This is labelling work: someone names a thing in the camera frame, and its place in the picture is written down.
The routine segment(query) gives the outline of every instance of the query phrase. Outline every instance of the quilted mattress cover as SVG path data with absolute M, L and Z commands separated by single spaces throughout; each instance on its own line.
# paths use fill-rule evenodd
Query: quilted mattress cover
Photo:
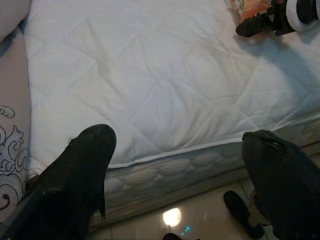
M 244 39 L 234 19 L 221 0 L 33 0 L 30 174 L 94 124 L 121 168 L 318 118 L 320 28 Z

